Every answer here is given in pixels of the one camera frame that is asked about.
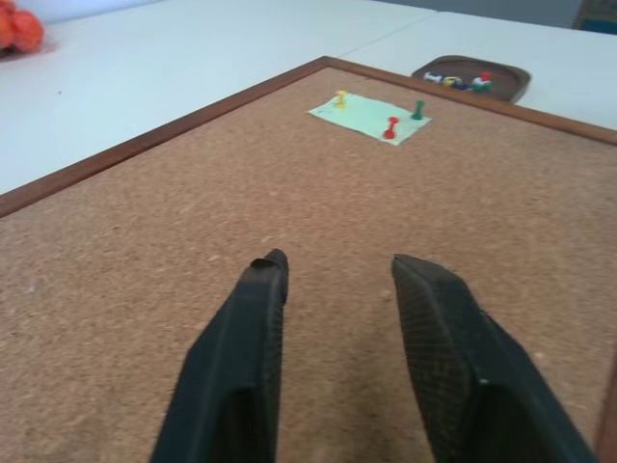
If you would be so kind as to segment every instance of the table surface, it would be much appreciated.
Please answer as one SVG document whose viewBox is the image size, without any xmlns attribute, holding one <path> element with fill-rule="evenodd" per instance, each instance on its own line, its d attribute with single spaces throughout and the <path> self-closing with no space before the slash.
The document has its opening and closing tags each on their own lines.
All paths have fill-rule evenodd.
<svg viewBox="0 0 617 463">
<path fill-rule="evenodd" d="M 0 194 L 431 10 L 361 0 L 170 0 L 54 24 L 0 63 Z"/>
<path fill-rule="evenodd" d="M 602 83 L 616 49 L 617 36 L 439 13 L 342 58 L 406 75 L 443 55 L 517 66 L 531 74 L 517 104 L 617 129 L 617 91 Z"/>
<path fill-rule="evenodd" d="M 53 2 L 49 0 L 19 0 L 19 8 L 34 13 L 44 24 L 64 22 L 78 17 L 93 16 L 133 8 L 154 2 L 173 0 L 96 0 L 84 2 L 83 0 L 62 0 Z"/>
</svg>

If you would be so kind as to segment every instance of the orange object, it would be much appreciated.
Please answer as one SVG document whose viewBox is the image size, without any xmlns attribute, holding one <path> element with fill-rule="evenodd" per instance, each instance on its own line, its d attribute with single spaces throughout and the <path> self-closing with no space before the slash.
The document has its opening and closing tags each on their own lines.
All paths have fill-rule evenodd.
<svg viewBox="0 0 617 463">
<path fill-rule="evenodd" d="M 7 13 L 15 11 L 15 3 L 13 0 L 0 0 L 0 10 L 4 10 Z"/>
<path fill-rule="evenodd" d="M 13 43 L 13 26 L 9 14 L 0 8 L 0 50 Z"/>
<path fill-rule="evenodd" d="M 10 14 L 13 26 L 13 46 L 19 51 L 36 51 L 42 43 L 42 24 L 30 12 L 17 11 Z"/>
</svg>

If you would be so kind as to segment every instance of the brown wooden frame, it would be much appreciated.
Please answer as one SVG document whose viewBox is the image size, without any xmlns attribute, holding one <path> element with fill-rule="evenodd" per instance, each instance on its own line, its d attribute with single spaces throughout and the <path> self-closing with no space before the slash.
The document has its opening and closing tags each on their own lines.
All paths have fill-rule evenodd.
<svg viewBox="0 0 617 463">
<path fill-rule="evenodd" d="M 99 172 L 109 169 L 116 164 L 120 164 L 126 159 L 130 159 L 146 150 L 165 143 L 182 133 L 219 118 L 234 109 L 308 77 L 324 68 L 344 70 L 357 75 L 388 82 L 399 87 L 439 96 L 511 118 L 537 123 L 555 130 L 561 130 L 617 146 L 617 132 L 607 128 L 589 123 L 572 121 L 541 111 L 515 106 L 510 103 L 494 101 L 471 93 L 444 88 L 412 77 L 324 56 L 268 79 L 247 90 L 222 99 L 221 101 L 210 104 L 180 119 L 166 123 L 132 140 L 65 167 L 58 172 L 15 188 L 13 191 L 0 196 L 0 218 L 53 195 Z M 617 463 L 617 357 L 613 365 L 613 373 L 606 391 L 604 411 L 598 426 L 595 446 L 596 452 L 603 463 Z"/>
</svg>

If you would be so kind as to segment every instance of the light green paper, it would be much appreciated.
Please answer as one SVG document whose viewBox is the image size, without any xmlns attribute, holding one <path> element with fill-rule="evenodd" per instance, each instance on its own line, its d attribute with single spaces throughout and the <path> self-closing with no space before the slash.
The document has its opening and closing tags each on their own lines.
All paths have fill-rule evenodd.
<svg viewBox="0 0 617 463">
<path fill-rule="evenodd" d="M 345 107 L 343 109 L 336 107 L 337 101 L 338 96 L 335 96 L 326 104 L 311 109 L 309 112 L 324 121 L 351 128 L 391 145 L 400 145 L 431 122 L 431 118 L 422 118 L 421 121 L 415 121 L 412 119 L 413 113 L 406 109 L 360 95 L 345 95 Z M 394 128 L 395 137 L 388 140 L 384 138 L 384 131 L 388 129 L 388 119 L 392 116 L 397 117 L 400 122 Z"/>
</svg>

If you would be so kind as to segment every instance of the tray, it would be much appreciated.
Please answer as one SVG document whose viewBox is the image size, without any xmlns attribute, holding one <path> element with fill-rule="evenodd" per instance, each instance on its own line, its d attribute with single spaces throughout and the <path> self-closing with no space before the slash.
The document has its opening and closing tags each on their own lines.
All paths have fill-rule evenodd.
<svg viewBox="0 0 617 463">
<path fill-rule="evenodd" d="M 458 55 L 441 56 L 416 70 L 412 77 L 423 79 L 426 72 L 460 77 L 466 84 L 470 84 L 471 80 L 478 77 L 481 72 L 490 72 L 491 89 L 477 95 L 511 103 L 517 102 L 523 96 L 531 80 L 531 75 L 521 68 Z"/>
</svg>

